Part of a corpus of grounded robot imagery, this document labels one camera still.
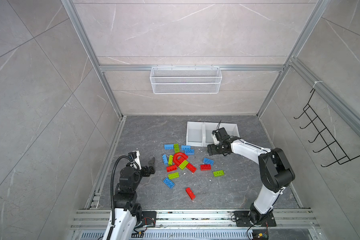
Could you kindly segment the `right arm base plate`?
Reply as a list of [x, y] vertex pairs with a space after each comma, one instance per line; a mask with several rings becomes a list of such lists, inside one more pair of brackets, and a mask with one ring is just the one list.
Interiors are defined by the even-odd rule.
[[234, 211], [231, 221], [236, 223], [237, 227], [276, 227], [276, 220], [273, 210], [264, 215], [259, 215], [253, 211]]

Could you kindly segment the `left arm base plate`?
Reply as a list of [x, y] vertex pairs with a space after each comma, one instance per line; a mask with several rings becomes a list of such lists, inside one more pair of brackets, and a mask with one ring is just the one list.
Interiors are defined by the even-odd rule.
[[138, 218], [136, 228], [155, 227], [157, 220], [157, 211], [143, 211]]

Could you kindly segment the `white three-compartment bin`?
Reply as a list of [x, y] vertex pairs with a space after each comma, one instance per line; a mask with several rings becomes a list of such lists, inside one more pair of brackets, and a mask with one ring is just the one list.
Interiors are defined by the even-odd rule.
[[[187, 122], [186, 145], [192, 147], [207, 147], [213, 144], [212, 131], [215, 131], [219, 123]], [[225, 128], [230, 136], [239, 137], [237, 124], [221, 123], [220, 128]]]

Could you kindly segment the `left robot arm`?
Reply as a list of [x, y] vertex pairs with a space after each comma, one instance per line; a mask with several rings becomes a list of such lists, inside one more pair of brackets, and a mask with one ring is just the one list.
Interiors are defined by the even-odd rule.
[[[119, 162], [125, 159], [127, 165], [120, 171], [120, 179], [115, 184], [115, 174]], [[117, 158], [111, 173], [110, 196], [111, 213], [104, 240], [128, 240], [132, 234], [143, 235], [145, 229], [155, 227], [156, 212], [149, 212], [153, 216], [144, 216], [141, 204], [137, 200], [137, 188], [144, 177], [149, 177], [156, 172], [155, 158], [147, 166], [140, 162], [140, 152], [133, 151]]]

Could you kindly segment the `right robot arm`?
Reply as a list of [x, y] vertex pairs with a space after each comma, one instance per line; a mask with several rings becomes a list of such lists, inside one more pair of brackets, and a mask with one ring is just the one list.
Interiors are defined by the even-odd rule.
[[208, 145], [208, 154], [237, 154], [259, 165], [262, 188], [254, 203], [251, 204], [249, 218], [251, 224], [261, 225], [271, 216], [274, 204], [284, 189], [296, 175], [280, 148], [268, 149], [248, 143], [240, 137], [230, 136], [225, 128], [212, 131], [214, 143]]

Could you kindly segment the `red lego bottom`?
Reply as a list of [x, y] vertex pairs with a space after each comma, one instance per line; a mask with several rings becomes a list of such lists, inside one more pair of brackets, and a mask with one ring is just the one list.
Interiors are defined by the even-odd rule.
[[188, 194], [188, 196], [190, 197], [190, 199], [193, 201], [196, 196], [195, 194], [193, 193], [193, 191], [191, 190], [191, 188], [186, 188], [186, 193]]

